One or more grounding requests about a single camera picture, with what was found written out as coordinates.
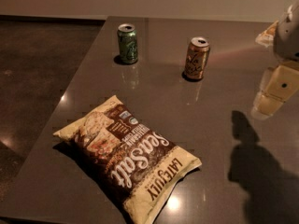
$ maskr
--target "brown can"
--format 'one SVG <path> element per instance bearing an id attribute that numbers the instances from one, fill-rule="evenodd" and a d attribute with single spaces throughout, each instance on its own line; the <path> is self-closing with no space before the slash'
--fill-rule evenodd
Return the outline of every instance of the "brown can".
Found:
<path id="1" fill-rule="evenodd" d="M 201 80 L 204 77 L 204 70 L 210 52 L 208 41 L 202 37 L 194 37 L 187 50 L 186 64 L 183 76 L 192 81 Z"/>

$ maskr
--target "green can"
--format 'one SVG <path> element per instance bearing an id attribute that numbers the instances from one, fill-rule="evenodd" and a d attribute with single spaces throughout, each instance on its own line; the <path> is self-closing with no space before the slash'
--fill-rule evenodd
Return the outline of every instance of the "green can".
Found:
<path id="1" fill-rule="evenodd" d="M 137 31 L 135 26 L 125 23 L 118 30 L 120 57 L 123 63 L 136 63 L 138 61 Z"/>

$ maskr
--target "gray table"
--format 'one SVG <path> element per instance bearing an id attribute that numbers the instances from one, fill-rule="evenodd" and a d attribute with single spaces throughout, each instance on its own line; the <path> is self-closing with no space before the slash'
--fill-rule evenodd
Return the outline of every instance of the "gray table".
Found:
<path id="1" fill-rule="evenodd" d="M 116 32 L 124 22 L 138 31 L 139 61 L 133 65 L 114 62 Z M 277 64 L 254 42 L 268 25 L 108 18 L 1 203 L 0 217 L 125 223 L 52 137 L 116 94 L 139 121 L 203 162 L 177 184 L 155 223 L 299 223 L 299 97 L 266 121 L 249 114 L 263 70 Z M 205 78 L 193 83 L 181 73 L 189 41 L 198 35 L 212 51 Z"/>

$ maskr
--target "tabletop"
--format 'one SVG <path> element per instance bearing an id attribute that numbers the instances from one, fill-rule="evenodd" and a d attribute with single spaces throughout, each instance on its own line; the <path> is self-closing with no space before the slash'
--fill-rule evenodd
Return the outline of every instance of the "tabletop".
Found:
<path id="1" fill-rule="evenodd" d="M 122 23 L 137 30 L 135 64 L 118 63 Z M 126 223 L 52 136 L 117 95 L 140 122 L 203 163 L 177 183 L 155 223 L 298 223 L 299 97 L 270 119 L 250 115 L 263 70 L 278 64 L 255 43 L 268 25 L 109 17 L 0 203 L 0 217 Z M 204 79 L 190 82 L 181 74 L 195 36 L 205 37 L 211 52 Z"/>

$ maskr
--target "soda can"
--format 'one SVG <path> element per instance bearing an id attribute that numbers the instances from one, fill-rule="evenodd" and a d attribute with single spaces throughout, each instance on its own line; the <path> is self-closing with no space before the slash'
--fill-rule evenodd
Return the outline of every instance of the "soda can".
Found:
<path id="1" fill-rule="evenodd" d="M 204 69 L 210 52 L 209 42 L 202 36 L 194 37 L 187 50 L 183 76 L 190 81 L 198 81 L 204 77 Z"/>
<path id="2" fill-rule="evenodd" d="M 123 63 L 136 63 L 138 60 L 137 32 L 135 26 L 125 23 L 119 26 L 118 40 L 120 57 Z"/>

